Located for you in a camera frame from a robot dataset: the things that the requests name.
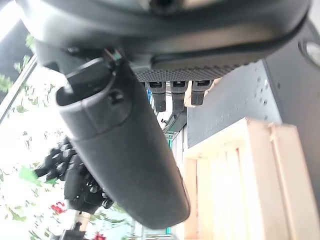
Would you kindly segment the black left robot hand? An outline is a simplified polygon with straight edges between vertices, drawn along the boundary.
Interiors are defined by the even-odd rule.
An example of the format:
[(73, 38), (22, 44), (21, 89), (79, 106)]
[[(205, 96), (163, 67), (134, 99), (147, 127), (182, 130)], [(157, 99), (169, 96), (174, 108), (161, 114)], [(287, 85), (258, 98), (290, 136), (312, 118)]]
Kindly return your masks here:
[(114, 204), (83, 163), (68, 137), (49, 150), (44, 161), (34, 171), (37, 178), (64, 182), (63, 195), (67, 208), (93, 215), (98, 208), (109, 209)]

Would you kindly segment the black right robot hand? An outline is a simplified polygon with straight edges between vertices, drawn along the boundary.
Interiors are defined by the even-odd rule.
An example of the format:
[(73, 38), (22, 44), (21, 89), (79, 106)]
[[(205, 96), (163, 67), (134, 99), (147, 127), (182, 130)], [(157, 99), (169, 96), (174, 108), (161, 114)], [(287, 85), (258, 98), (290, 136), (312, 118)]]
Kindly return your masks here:
[(256, 62), (305, 24), (308, 0), (19, 0), (68, 137), (100, 187), (151, 229), (185, 221), (190, 203), (149, 104), (203, 103), (214, 79)]

